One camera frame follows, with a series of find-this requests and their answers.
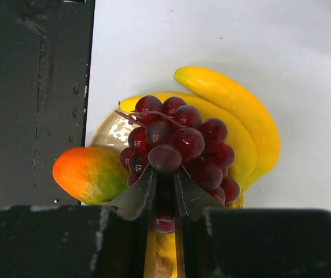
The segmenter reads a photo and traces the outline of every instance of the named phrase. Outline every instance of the pile of fruit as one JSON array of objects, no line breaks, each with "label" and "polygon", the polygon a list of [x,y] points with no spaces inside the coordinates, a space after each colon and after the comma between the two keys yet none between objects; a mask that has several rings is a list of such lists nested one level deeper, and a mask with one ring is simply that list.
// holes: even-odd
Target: pile of fruit
[{"label": "pile of fruit", "polygon": [[[148,163],[164,178],[183,165],[215,199],[242,207],[244,192],[277,162],[272,117],[253,94],[218,72],[183,67],[174,79],[193,95],[151,92],[121,101],[117,113],[137,125],[128,147],[120,155],[106,148],[67,150],[53,168],[59,186],[83,203],[103,204],[135,183]],[[166,195],[163,206],[171,206]],[[176,277],[174,221],[161,210],[157,217],[160,269]]]}]

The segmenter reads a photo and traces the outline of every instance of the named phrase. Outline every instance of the yellow banana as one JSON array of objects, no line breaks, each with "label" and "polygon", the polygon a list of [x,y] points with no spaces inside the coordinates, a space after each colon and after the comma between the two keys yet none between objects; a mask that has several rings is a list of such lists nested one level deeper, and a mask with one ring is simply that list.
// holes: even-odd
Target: yellow banana
[{"label": "yellow banana", "polygon": [[271,115],[255,96],[232,79],[206,68],[179,68],[174,79],[197,96],[233,114],[251,134],[257,150],[257,165],[245,181],[245,189],[275,166],[280,153],[279,134]]},{"label": "yellow banana", "polygon": [[135,110],[137,101],[141,97],[149,94],[159,98],[161,102],[164,102],[167,98],[172,96],[180,97],[184,99],[187,104],[192,105],[199,110],[202,120],[218,118],[226,124],[229,131],[226,143],[234,149],[235,153],[235,161],[231,168],[229,168],[229,177],[236,180],[239,183],[242,192],[244,192],[246,190],[244,181],[256,167],[257,152],[250,133],[240,121],[231,113],[203,100],[202,98],[179,92],[150,92],[127,98],[119,103],[119,107],[123,112],[130,113]]}]

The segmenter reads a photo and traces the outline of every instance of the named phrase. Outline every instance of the bunch of grapes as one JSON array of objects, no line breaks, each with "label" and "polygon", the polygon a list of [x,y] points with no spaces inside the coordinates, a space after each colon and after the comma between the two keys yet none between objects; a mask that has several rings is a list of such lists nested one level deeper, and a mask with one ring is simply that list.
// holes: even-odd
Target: bunch of grapes
[{"label": "bunch of grapes", "polygon": [[[229,204],[238,198],[239,185],[227,177],[234,151],[225,144],[227,127],[221,120],[213,118],[202,123],[198,109],[179,97],[170,97],[162,104],[154,96],[145,96],[136,103],[133,113],[117,113],[130,124],[139,125],[120,154],[123,167],[131,173],[129,186],[148,163],[162,177],[174,174],[182,163],[191,179],[216,200]],[[172,189],[163,189],[157,196],[161,205],[157,209],[157,229],[172,232]]]}]

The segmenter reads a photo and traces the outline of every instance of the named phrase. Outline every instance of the black metal strip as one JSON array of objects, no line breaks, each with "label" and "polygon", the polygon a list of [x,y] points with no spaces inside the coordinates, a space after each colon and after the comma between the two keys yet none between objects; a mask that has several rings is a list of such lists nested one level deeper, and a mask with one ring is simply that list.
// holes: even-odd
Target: black metal strip
[{"label": "black metal strip", "polygon": [[0,0],[0,206],[78,204],[52,177],[84,144],[94,0]]}]

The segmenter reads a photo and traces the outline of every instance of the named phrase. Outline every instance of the banana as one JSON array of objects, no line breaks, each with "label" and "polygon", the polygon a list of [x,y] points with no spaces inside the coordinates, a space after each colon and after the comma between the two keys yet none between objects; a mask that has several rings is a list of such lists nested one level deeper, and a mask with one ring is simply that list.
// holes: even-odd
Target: banana
[{"label": "banana", "polygon": [[135,110],[137,101],[141,97],[149,94],[159,98],[161,102],[164,102],[167,98],[172,96],[180,97],[184,99],[187,104],[199,110],[202,120],[218,118],[226,124],[229,131],[226,143],[229,144],[235,152],[235,161],[231,168],[229,168],[229,177],[236,180],[242,192],[244,192],[246,190],[244,181],[256,167],[257,151],[251,135],[240,121],[231,113],[202,98],[179,92],[150,92],[127,98],[119,103],[119,107],[123,112],[130,113]]},{"label": "banana", "polygon": [[206,68],[179,68],[174,79],[233,114],[249,131],[256,145],[257,165],[244,182],[245,188],[275,166],[280,153],[279,134],[271,115],[255,96],[232,79]]}]

